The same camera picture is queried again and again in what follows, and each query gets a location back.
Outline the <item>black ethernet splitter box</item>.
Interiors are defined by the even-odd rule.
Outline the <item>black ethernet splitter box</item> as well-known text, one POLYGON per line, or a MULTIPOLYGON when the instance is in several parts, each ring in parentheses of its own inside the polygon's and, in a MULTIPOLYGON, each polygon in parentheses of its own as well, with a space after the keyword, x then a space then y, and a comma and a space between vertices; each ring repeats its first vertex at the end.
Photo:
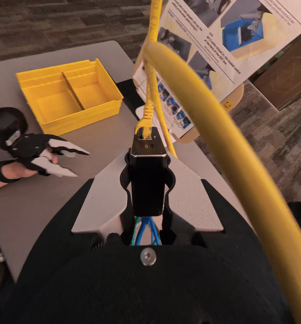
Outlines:
POLYGON ((162 215, 168 154, 156 127, 151 138, 143 139, 140 128, 133 137, 129 154, 132 206, 136 217, 162 215))

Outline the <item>person's left hand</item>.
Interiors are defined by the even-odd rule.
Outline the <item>person's left hand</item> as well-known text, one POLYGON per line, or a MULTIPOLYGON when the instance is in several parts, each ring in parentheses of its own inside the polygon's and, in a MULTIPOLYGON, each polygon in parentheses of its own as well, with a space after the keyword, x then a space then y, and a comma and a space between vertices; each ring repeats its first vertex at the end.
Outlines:
POLYGON ((19 162, 12 162, 1 167, 2 175, 8 180, 28 178, 39 174, 38 171, 27 169, 19 162))

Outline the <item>brown cardboard box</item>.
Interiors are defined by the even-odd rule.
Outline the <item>brown cardboard box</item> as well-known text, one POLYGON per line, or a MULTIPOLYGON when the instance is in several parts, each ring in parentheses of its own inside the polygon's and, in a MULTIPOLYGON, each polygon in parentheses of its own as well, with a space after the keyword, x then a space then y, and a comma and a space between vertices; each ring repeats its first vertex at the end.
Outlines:
POLYGON ((301 98, 301 35, 279 54, 266 64, 262 74, 251 79, 277 111, 301 98))

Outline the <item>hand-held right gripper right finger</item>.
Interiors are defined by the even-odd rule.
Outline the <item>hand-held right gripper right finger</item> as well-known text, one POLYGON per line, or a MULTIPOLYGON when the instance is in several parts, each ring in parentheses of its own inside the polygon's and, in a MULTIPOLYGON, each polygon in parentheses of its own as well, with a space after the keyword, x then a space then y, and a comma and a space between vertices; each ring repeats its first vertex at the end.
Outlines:
POLYGON ((200 232, 223 232, 201 178, 170 152, 165 172, 162 245, 189 244, 200 232))

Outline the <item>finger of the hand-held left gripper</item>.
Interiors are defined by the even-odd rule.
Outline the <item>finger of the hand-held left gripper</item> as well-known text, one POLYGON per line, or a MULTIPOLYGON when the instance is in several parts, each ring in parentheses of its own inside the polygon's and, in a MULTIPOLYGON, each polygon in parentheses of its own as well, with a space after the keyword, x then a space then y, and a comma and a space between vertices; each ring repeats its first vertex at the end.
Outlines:
POLYGON ((51 148, 52 153, 56 155, 64 155, 67 157, 74 157, 76 154, 86 156, 90 155, 88 151, 66 140, 50 139, 48 145, 51 148))
POLYGON ((59 164, 52 163, 47 157, 40 156, 32 160, 31 164, 39 167, 47 174, 58 177, 77 177, 78 175, 68 168, 64 168, 59 164))

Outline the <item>instruction poster board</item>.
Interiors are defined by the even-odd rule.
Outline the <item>instruction poster board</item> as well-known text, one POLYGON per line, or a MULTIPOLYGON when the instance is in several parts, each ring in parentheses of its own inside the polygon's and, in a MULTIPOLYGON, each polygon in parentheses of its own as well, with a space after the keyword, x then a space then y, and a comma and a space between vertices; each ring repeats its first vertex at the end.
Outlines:
POLYGON ((222 102, 301 34, 301 0, 152 1, 149 33, 133 79, 142 97, 149 43, 175 53, 222 102))

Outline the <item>yellow plastic bin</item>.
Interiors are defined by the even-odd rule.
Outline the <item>yellow plastic bin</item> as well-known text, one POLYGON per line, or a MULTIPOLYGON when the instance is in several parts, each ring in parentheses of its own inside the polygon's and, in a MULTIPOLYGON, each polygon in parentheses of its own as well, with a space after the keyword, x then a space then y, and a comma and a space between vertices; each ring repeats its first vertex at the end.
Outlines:
POLYGON ((117 115, 123 95, 98 59, 16 73, 43 133, 60 136, 117 115))

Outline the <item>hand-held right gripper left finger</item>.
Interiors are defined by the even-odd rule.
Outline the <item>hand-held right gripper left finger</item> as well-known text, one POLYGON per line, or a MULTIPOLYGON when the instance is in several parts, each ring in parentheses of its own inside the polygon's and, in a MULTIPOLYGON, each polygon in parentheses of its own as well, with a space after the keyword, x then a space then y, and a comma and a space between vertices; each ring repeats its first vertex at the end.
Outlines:
POLYGON ((97 233, 104 241, 117 233, 125 245, 131 245, 135 216, 130 183, 126 150, 95 176, 71 232, 97 233))

